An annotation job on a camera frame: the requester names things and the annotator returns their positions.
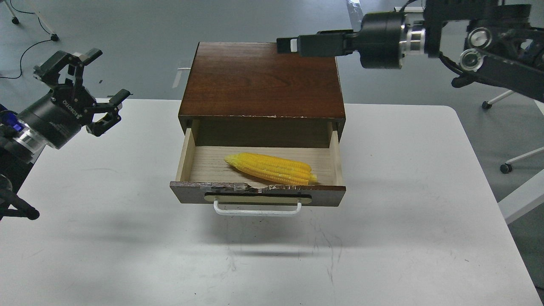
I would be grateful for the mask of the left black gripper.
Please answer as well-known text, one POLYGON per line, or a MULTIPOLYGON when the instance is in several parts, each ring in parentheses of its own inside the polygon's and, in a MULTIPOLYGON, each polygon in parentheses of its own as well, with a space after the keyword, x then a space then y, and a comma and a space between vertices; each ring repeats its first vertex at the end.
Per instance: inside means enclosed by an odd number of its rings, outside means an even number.
POLYGON ((92 48, 85 54, 69 54, 57 51, 41 65, 34 67, 33 76, 50 88, 37 102, 18 114, 18 119, 41 134, 47 143, 60 149, 71 140, 82 126, 96 137, 103 135, 121 121, 122 102, 131 92, 121 89, 107 103, 97 103, 95 97, 83 86, 84 68, 99 58, 102 50, 92 48), (67 78, 60 83, 60 72, 68 67, 67 78), (104 116, 93 122, 95 114, 104 116))

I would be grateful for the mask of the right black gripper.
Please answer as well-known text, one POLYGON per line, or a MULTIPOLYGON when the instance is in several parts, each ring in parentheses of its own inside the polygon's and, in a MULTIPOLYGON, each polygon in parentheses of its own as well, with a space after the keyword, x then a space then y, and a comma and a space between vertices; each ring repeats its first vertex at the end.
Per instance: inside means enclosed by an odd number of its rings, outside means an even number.
POLYGON ((402 12, 373 12, 363 16, 361 29, 319 31, 312 35, 278 37, 278 54, 302 57, 360 55, 363 68, 399 69, 402 67, 401 41, 406 24, 402 12))

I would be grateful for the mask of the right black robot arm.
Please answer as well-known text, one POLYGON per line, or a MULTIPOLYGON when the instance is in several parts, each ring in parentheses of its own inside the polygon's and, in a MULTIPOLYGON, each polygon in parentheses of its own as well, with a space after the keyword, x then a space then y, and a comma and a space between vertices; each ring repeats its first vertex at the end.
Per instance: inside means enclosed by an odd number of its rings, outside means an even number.
POLYGON ((398 11, 370 12, 360 30, 319 31, 313 35, 279 37, 280 54, 337 57, 358 52, 364 68, 401 68, 408 54, 427 54, 457 74, 451 85, 478 82, 502 87, 543 101, 543 29, 529 23, 529 4, 506 5, 497 0, 428 0, 423 19, 410 23, 398 11), (453 21, 468 21, 464 50, 457 62, 440 50, 442 30, 453 21))

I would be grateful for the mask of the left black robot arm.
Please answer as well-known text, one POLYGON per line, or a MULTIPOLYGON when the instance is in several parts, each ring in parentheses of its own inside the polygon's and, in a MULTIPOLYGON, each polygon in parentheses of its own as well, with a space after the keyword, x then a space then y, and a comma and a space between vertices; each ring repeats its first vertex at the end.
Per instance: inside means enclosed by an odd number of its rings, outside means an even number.
POLYGON ((129 91, 122 89, 99 103, 83 85, 84 68, 101 55, 97 48, 85 54, 56 52, 34 68, 34 77, 49 92, 19 113, 1 107, 1 217, 39 218, 18 191, 46 146, 60 149, 82 128, 100 137, 121 121, 129 91))

